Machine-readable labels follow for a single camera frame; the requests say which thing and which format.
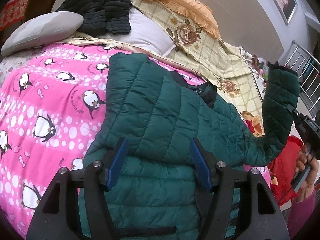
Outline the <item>maroon right sleeve forearm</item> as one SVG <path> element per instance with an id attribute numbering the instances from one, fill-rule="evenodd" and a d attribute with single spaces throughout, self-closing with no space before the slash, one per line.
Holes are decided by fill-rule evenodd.
<path id="1" fill-rule="evenodd" d="M 316 201 L 316 191 L 303 201 L 298 201 L 298 197 L 292 200 L 290 214 L 287 220 L 287 229 L 290 239 L 302 229 L 309 217 L 314 211 Z"/>

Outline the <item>person's right hand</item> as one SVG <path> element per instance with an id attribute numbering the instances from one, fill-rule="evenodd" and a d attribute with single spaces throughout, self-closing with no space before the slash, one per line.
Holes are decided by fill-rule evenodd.
<path id="1" fill-rule="evenodd" d="M 310 153 L 307 153 L 307 146 L 303 145 L 302 149 L 299 152 L 299 157 L 296 159 L 296 165 L 294 172 L 303 172 L 305 170 L 306 164 L 309 164 L 310 172 L 307 175 L 306 179 L 302 182 L 302 185 L 298 191 L 298 196 L 296 197 L 296 202 L 303 202 L 309 198 L 314 191 L 314 183 L 317 178 L 318 173 L 318 161 L 316 158 L 312 157 Z"/>

